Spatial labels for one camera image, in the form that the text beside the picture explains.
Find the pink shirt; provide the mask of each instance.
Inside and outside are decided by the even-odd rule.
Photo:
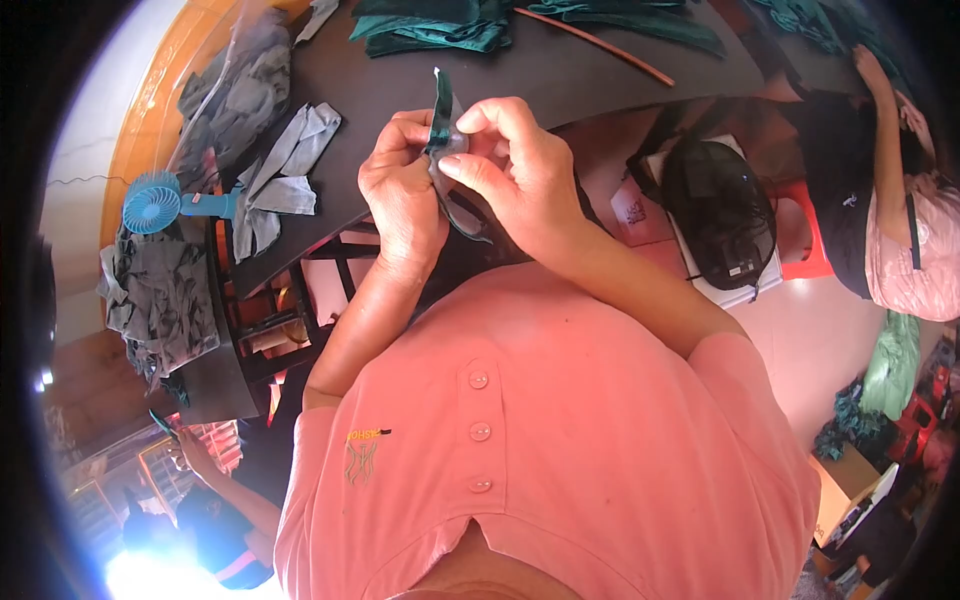
[[[930,175],[925,181],[929,198],[919,185],[907,185],[913,193],[920,242],[920,270],[913,268],[913,254],[880,233],[876,223],[876,192],[867,217],[865,269],[874,302],[899,313],[929,321],[960,317],[960,192],[937,190]]]
[[[747,339],[685,361],[536,263],[438,302],[295,448],[293,598],[401,593],[471,518],[587,600],[786,598],[820,500]]]

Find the wooden stick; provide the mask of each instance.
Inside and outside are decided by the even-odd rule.
[[[564,31],[566,31],[566,32],[569,32],[569,33],[574,34],[576,37],[580,37],[580,38],[582,38],[582,39],[585,39],[586,41],[590,42],[591,44],[600,46],[601,48],[603,48],[603,49],[606,50],[607,52],[613,54],[614,56],[617,56],[617,57],[620,57],[620,58],[624,59],[626,62],[629,62],[629,63],[632,64],[633,66],[639,67],[640,69],[643,69],[644,71],[646,71],[646,72],[649,73],[650,75],[652,75],[652,76],[654,76],[655,78],[657,78],[657,80],[659,80],[662,84],[668,85],[668,86],[670,86],[670,87],[673,87],[673,85],[674,85],[674,81],[673,81],[672,79],[670,79],[669,77],[667,77],[666,75],[664,75],[664,74],[663,74],[662,72],[660,72],[659,70],[657,70],[657,69],[655,69],[654,67],[650,66],[649,64],[647,64],[647,63],[644,62],[643,60],[638,59],[638,58],[635,57],[634,55],[629,54],[629,53],[627,53],[627,52],[624,52],[623,50],[620,50],[620,49],[617,48],[616,46],[613,46],[613,45],[607,43],[606,41],[600,39],[599,37],[591,36],[591,35],[588,34],[587,32],[582,31],[582,30],[579,30],[579,29],[577,29],[576,27],[571,27],[571,26],[567,25],[566,23],[563,23],[563,22],[561,22],[561,21],[555,21],[555,20],[553,20],[553,19],[551,19],[551,18],[547,18],[547,17],[543,16],[542,14],[536,14],[535,12],[530,12],[530,11],[527,11],[526,9],[514,8],[514,11],[515,11],[515,12],[519,12],[520,14],[523,14],[523,15],[525,15],[525,16],[529,16],[529,17],[531,17],[531,18],[535,18],[535,19],[537,19],[538,21],[543,21],[544,23],[549,23],[550,25],[553,25],[554,27],[559,27],[559,28],[561,28],[562,30],[564,30]]]

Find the red plastic stool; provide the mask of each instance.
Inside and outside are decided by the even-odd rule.
[[[820,226],[817,224],[817,213],[813,209],[813,202],[810,201],[810,194],[806,189],[806,181],[796,180],[789,183],[778,184],[775,187],[767,189],[771,197],[789,198],[797,203],[804,211],[806,222],[810,225],[812,242],[810,248],[806,249],[804,259],[800,262],[790,262],[780,265],[783,272],[783,279],[813,279],[816,277],[826,277],[833,275],[833,267],[827,260],[827,253],[824,252],[824,240],[820,237]]]
[[[900,436],[887,449],[887,456],[905,465],[919,461],[924,456],[927,440],[939,422],[930,405],[914,394],[903,409],[900,420],[894,421],[894,425],[900,430]]]

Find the black table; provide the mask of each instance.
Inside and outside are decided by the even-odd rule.
[[[240,366],[237,348],[230,335],[223,297],[217,284],[216,244],[212,226],[206,232],[206,272],[213,304],[213,317],[220,334],[220,346],[183,365],[177,372],[190,398],[190,406],[180,408],[184,425],[212,423],[231,419],[249,419],[270,409],[270,395],[251,389]]]
[[[318,214],[281,215],[279,239],[231,268],[240,298],[369,214],[357,189],[357,170],[394,112],[433,106],[435,65],[450,75],[464,108],[483,98],[519,96],[547,129],[608,112],[707,96],[749,96],[763,88],[750,55],[706,2],[688,6],[696,21],[720,36],[727,49],[724,60],[662,39],[584,28],[675,79],[672,88],[576,36],[520,14],[511,16],[513,46],[490,55],[450,49],[368,59],[362,41],[348,42],[352,4],[341,3],[311,41],[295,48],[289,114],[256,144],[268,152],[305,102],[329,102],[343,115],[340,130],[310,174],[320,198]]]
[[[852,57],[830,54],[806,36],[784,31],[770,17],[770,7],[754,0],[740,0],[740,3],[757,28],[782,52],[785,66],[792,68],[809,89],[851,96],[870,95],[853,66]],[[822,4],[831,6],[829,0]]]

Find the black mesh bag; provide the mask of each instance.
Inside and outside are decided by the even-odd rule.
[[[713,287],[757,287],[777,245],[774,209],[736,150],[682,140],[663,164],[660,202]]]

